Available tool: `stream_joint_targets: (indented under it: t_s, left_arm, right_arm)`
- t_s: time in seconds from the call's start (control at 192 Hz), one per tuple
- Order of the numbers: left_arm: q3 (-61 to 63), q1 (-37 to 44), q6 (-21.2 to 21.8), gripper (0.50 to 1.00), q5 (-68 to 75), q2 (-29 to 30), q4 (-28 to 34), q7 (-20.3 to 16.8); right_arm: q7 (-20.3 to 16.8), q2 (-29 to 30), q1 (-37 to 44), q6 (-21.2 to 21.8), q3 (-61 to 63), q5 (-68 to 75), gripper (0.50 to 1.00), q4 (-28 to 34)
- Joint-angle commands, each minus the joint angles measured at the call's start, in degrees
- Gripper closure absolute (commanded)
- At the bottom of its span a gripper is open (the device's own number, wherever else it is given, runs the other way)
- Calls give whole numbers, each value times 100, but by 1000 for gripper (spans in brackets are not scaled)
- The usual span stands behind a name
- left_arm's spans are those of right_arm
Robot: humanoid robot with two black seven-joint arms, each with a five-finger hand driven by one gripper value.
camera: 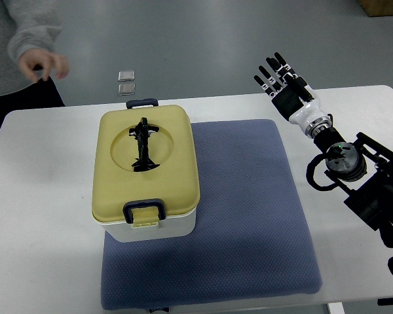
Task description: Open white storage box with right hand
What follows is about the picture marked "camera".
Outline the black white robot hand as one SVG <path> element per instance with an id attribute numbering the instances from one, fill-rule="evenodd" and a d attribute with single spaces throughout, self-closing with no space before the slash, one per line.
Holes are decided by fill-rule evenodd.
<path id="1" fill-rule="evenodd" d="M 284 119 L 299 126 L 311 139 L 332 127 L 332 119 L 322 111 L 315 91 L 279 53 L 267 57 L 266 63 L 269 68 L 260 65 L 258 69 L 262 75 L 253 78 Z"/>

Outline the person's bare hand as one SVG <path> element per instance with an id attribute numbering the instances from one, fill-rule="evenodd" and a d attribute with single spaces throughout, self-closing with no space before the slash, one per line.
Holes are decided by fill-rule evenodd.
<path id="1" fill-rule="evenodd" d="M 57 79 L 67 77 L 70 71 L 66 56 L 40 48 L 25 51 L 18 59 L 18 66 L 25 77 L 33 83 L 39 79 L 48 80 L 52 71 L 55 71 Z"/>

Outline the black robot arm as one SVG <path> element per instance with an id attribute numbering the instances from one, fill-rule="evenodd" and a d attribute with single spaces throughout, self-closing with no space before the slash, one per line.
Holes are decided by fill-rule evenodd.
<path id="1" fill-rule="evenodd" d="M 361 132 L 346 142 L 333 127 L 313 141 L 321 153 L 307 166 L 307 182 L 321 192 L 346 192 L 344 204 L 393 248 L 393 152 Z"/>

